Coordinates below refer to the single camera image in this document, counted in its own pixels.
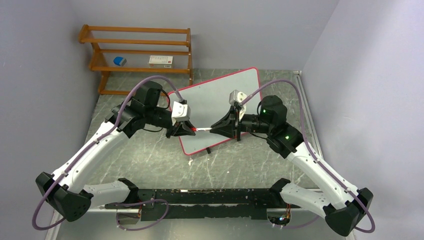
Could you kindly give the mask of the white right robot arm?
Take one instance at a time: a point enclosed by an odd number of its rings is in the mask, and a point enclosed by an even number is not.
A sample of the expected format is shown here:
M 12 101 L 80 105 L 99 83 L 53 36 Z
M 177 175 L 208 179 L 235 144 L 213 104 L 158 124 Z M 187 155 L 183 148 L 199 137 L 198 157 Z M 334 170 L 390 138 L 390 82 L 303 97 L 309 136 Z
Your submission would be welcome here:
M 210 133 L 240 140 L 241 133 L 266 135 L 266 143 L 275 153 L 302 170 L 320 189 L 305 189 L 288 179 L 272 187 L 270 202 L 304 208 L 323 218 L 340 236 L 348 236 L 368 213 L 374 197 L 368 188 L 359 189 L 342 178 L 313 150 L 303 134 L 287 123 L 287 108 L 276 95 L 263 98 L 256 114 L 242 114 L 234 101 L 226 115 L 211 125 Z

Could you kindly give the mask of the red capped whiteboard marker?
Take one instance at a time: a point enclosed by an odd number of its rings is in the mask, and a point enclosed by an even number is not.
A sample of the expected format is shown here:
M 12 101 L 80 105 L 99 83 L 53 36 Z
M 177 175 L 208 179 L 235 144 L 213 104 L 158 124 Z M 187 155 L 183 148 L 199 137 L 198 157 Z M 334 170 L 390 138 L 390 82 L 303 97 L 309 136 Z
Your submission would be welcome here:
M 212 128 L 211 127 L 191 127 L 190 128 L 193 132 L 208 132 Z

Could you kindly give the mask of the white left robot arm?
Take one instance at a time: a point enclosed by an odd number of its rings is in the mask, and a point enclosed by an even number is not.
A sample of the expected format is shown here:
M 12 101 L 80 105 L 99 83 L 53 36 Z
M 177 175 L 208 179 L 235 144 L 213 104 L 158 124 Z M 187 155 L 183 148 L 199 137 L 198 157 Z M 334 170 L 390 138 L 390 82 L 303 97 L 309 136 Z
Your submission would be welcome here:
M 54 172 L 42 172 L 36 178 L 42 201 L 64 220 L 76 221 L 92 207 L 114 204 L 132 208 L 138 203 L 139 189 L 126 178 L 98 185 L 89 185 L 88 180 L 107 156 L 146 125 L 165 130 L 167 138 L 195 135 L 190 107 L 178 90 L 174 91 L 176 101 L 166 108 L 158 106 L 164 90 L 157 79 L 154 76 L 138 83 L 70 160 Z

